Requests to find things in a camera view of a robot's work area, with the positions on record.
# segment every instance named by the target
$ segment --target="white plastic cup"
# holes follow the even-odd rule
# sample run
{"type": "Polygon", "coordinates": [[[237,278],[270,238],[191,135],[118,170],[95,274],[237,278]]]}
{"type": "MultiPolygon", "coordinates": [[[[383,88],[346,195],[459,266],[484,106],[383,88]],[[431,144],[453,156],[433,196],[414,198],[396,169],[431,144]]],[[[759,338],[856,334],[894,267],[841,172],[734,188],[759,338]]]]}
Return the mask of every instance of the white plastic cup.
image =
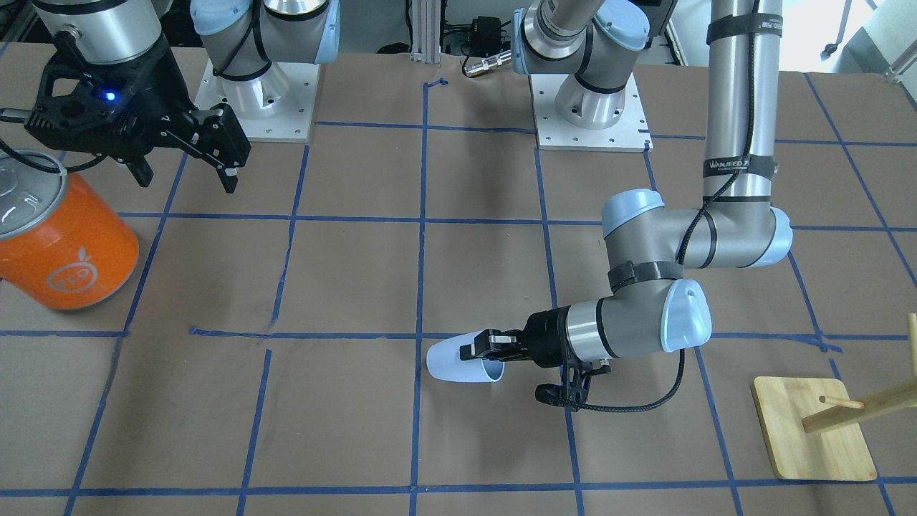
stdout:
{"type": "Polygon", "coordinates": [[[506,363],[476,358],[461,360],[459,348],[474,342],[481,333],[475,331],[437,342],[426,351],[426,370],[433,378],[447,382],[487,383],[503,378],[506,363]]]}

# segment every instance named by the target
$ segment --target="logo on can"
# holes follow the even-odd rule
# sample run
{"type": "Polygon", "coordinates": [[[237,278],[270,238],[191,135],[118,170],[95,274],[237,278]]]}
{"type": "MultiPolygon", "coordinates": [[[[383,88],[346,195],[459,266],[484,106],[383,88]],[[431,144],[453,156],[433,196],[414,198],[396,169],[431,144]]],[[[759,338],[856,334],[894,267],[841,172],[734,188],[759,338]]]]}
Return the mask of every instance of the logo on can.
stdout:
{"type": "Polygon", "coordinates": [[[48,286],[58,292],[76,294],[95,285],[99,271],[89,263],[92,256],[87,256],[86,249],[81,247],[78,258],[79,262],[64,265],[51,273],[48,276],[48,286]]]}

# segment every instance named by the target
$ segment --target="wooden stand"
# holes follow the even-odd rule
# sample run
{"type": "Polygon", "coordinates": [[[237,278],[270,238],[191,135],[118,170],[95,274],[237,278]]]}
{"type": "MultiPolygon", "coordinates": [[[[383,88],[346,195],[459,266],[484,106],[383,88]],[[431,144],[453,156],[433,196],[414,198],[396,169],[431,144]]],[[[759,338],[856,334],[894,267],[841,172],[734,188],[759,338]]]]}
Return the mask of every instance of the wooden stand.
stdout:
{"type": "Polygon", "coordinates": [[[917,403],[917,315],[908,315],[915,378],[852,400],[829,378],[759,376],[752,384],[758,418],[778,478],[868,481],[876,467],[859,422],[917,403]],[[833,405],[824,409],[825,404],[833,405]]]}

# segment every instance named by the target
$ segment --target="orange canister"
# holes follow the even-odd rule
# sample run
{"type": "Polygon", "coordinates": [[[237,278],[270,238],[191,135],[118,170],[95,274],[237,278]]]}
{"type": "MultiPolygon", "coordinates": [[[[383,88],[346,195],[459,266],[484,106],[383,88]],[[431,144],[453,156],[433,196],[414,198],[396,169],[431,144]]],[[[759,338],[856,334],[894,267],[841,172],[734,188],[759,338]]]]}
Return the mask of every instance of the orange canister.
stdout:
{"type": "MultiPolygon", "coordinates": [[[[63,170],[43,152],[19,153],[63,170]]],[[[48,308],[84,308],[125,284],[138,255],[137,235],[79,175],[0,152],[0,278],[48,308]]]]}

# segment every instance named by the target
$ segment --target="wooden dowel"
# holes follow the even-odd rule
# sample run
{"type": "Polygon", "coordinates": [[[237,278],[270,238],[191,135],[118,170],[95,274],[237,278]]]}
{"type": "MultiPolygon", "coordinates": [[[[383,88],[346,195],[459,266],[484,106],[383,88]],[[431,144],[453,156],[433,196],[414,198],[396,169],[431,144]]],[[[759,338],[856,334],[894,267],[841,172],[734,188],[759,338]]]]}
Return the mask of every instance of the wooden dowel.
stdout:
{"type": "Polygon", "coordinates": [[[908,314],[908,342],[911,344],[911,371],[917,376],[917,314],[908,314]]]}
{"type": "Polygon", "coordinates": [[[819,396],[818,400],[822,403],[827,403],[828,405],[836,405],[838,407],[847,407],[848,409],[864,409],[866,403],[862,401],[853,401],[852,399],[843,399],[835,398],[833,396],[819,396]]]}
{"type": "Polygon", "coordinates": [[[827,432],[911,407],[917,402],[917,377],[860,400],[866,405],[863,409],[831,407],[802,418],[802,428],[807,433],[827,432]]]}

